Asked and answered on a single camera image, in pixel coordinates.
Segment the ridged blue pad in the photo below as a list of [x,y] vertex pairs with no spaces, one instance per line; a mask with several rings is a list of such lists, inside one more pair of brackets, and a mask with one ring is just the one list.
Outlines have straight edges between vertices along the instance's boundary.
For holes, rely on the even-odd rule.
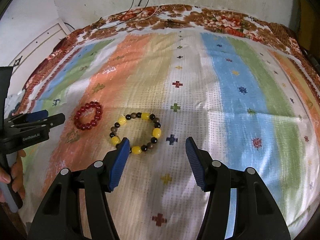
[[193,176],[196,179],[196,183],[202,190],[204,190],[204,187],[206,186],[204,168],[202,167],[199,157],[197,156],[196,149],[193,147],[189,138],[186,139],[186,154]]
[[124,170],[124,166],[125,166],[127,159],[129,157],[130,142],[127,138],[123,139],[123,140],[125,140],[124,144],[122,147],[118,147],[119,154],[118,154],[118,156],[117,156],[117,158],[116,158],[116,160],[110,170],[110,179],[109,179],[109,185],[108,185],[110,191],[113,191],[114,188],[119,185],[119,182],[120,182],[120,179],[122,176],[122,172]]
[[42,120],[44,118],[47,118],[49,116],[49,113],[47,110],[42,110],[34,113],[30,113],[26,116],[26,121],[27,122],[35,122]]

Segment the yellow and black beaded bracelet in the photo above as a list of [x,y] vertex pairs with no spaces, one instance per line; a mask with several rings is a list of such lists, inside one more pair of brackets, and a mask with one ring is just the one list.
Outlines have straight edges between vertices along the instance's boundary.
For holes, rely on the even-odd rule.
[[161,136],[161,124],[160,124],[160,119],[157,118],[154,114],[149,114],[149,113],[131,113],[131,114],[127,114],[126,116],[121,116],[118,119],[118,122],[115,123],[115,125],[113,127],[111,127],[111,133],[110,133],[110,137],[111,137],[111,142],[112,144],[118,148],[118,145],[120,143],[120,138],[117,136],[116,132],[118,131],[118,128],[122,125],[124,125],[127,120],[131,120],[131,119],[135,119],[135,118],[141,118],[143,120],[151,120],[154,123],[154,129],[152,131],[152,138],[150,140],[150,142],[147,143],[147,145],[142,145],[140,146],[133,146],[132,148],[130,148],[130,153],[133,154],[140,154],[141,152],[146,152],[148,149],[152,149],[154,147],[154,144],[157,143],[158,138]]

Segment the red beaded bracelet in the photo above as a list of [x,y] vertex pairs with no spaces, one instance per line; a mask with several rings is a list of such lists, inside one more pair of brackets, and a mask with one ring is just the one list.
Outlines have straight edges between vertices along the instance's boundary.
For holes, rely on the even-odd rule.
[[[80,122],[80,117],[82,115],[82,113],[86,112],[87,110],[89,110],[90,108],[95,108],[96,109],[96,113],[94,115],[94,118],[91,120],[90,123],[81,123]],[[76,112],[76,115],[73,117],[74,124],[75,126],[84,131],[84,130],[91,130],[92,127],[97,126],[98,125],[98,121],[101,120],[102,117],[102,106],[99,102],[93,102],[91,101],[90,103],[85,103],[84,106],[81,106],[80,110],[78,110]]]

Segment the bed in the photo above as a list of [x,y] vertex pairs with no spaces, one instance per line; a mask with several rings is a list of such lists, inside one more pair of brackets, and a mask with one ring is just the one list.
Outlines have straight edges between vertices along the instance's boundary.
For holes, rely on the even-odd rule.
[[[320,77],[279,24],[182,4],[101,18],[64,38],[28,78],[23,98],[8,100],[8,112],[18,104],[19,113],[66,116],[50,140],[26,149],[20,217],[32,222],[62,168],[85,169],[114,149],[109,133],[119,116],[149,112],[160,118],[162,137],[151,151],[129,156],[107,195],[121,239],[196,238],[209,195],[186,158],[189,136],[229,168],[254,167],[293,239],[319,205],[319,90]],[[103,117],[81,131],[73,117],[90,101],[103,105]],[[118,135],[142,145],[151,131],[135,119]],[[84,204],[81,213],[89,236]]]

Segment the yellow bead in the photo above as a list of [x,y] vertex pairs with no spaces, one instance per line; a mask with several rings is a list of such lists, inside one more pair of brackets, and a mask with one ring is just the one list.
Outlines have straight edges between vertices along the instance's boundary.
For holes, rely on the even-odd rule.
[[150,114],[149,113],[142,113],[141,114],[141,118],[143,119],[143,120],[149,120],[149,116],[150,116]]
[[160,128],[154,128],[152,132],[152,136],[159,138],[161,136],[161,129]]
[[120,139],[119,139],[118,136],[113,136],[113,137],[111,138],[111,142],[112,142],[112,144],[113,144],[114,146],[116,146],[118,143],[120,143]]
[[141,147],[140,146],[133,146],[131,148],[131,151],[133,154],[140,154],[142,152]]
[[119,117],[118,123],[122,126],[127,122],[127,119],[124,116]]

